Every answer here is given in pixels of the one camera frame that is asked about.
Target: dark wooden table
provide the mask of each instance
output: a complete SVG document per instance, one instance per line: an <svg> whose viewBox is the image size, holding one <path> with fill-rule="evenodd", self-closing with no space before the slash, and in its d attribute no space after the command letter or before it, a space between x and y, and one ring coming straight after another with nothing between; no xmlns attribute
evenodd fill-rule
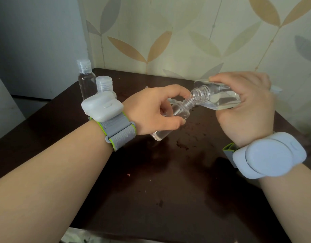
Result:
<svg viewBox="0 0 311 243"><path fill-rule="evenodd" d="M113 78L120 101L145 86L193 87L188 80L94 72ZM87 122L81 102L76 82L0 139L0 178ZM279 114L275 131L303 144L311 168L311 144ZM112 154L71 226L166 242L289 242L263 192L225 158L222 148L230 142L215 111L201 106L161 142L135 138Z"/></svg>

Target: floor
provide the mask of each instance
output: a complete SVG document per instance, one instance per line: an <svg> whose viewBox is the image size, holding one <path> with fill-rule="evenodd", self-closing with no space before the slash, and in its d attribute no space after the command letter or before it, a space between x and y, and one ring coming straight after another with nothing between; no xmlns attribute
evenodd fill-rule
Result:
<svg viewBox="0 0 311 243"><path fill-rule="evenodd" d="M157 241L134 239L129 241L119 241L94 236L88 231L69 228L60 243L159 243Z"/></svg>

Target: wall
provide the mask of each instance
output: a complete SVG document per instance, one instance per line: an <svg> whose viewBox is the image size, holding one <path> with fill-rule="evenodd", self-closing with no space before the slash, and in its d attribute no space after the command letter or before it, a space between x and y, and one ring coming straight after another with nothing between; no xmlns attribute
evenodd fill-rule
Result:
<svg viewBox="0 0 311 243"><path fill-rule="evenodd" d="M0 80L0 138L24 121L24 116Z"/></svg>
<svg viewBox="0 0 311 243"><path fill-rule="evenodd" d="M311 0L83 0L96 67L195 80L263 71L311 139Z"/></svg>
<svg viewBox="0 0 311 243"><path fill-rule="evenodd" d="M53 99L77 81L76 60L88 58L80 2L0 0L0 78L12 95Z"/></svg>

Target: water stain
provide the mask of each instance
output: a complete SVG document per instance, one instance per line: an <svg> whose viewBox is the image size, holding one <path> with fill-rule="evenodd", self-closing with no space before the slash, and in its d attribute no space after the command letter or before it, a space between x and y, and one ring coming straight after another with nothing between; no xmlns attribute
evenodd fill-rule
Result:
<svg viewBox="0 0 311 243"><path fill-rule="evenodd" d="M179 140L177 141L176 145L180 148L185 149L186 151L189 149L185 144L182 144Z"/></svg>

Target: white cap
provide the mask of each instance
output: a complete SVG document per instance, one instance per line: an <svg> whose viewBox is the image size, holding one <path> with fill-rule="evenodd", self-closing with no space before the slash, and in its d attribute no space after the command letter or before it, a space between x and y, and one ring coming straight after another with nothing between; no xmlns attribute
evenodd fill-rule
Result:
<svg viewBox="0 0 311 243"><path fill-rule="evenodd" d="M77 60L77 65L81 74L89 74L92 72L91 62L89 59Z"/></svg>
<svg viewBox="0 0 311 243"><path fill-rule="evenodd" d="M274 94L279 94L280 92L282 92L283 91L283 89L281 89L280 87L278 87L278 86L276 86L276 85L272 85L271 87L270 87L270 91L272 92L272 93L274 93Z"/></svg>
<svg viewBox="0 0 311 243"><path fill-rule="evenodd" d="M101 93L104 91L113 92L113 80L111 77L108 77L108 76L96 77L96 85L97 85L98 93Z"/></svg>

